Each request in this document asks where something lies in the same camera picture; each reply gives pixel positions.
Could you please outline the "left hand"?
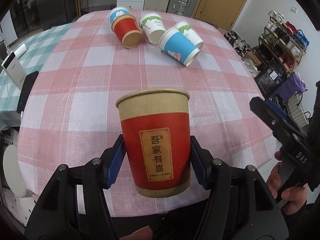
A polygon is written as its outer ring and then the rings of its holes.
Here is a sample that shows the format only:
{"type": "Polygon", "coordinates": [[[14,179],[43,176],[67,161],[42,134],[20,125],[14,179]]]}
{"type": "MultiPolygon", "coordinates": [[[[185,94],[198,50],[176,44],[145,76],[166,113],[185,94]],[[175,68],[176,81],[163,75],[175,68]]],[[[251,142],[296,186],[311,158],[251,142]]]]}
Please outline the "left hand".
{"type": "Polygon", "coordinates": [[[145,226],[130,235],[121,237],[120,240],[152,240],[153,231],[149,226],[145,226]]]}

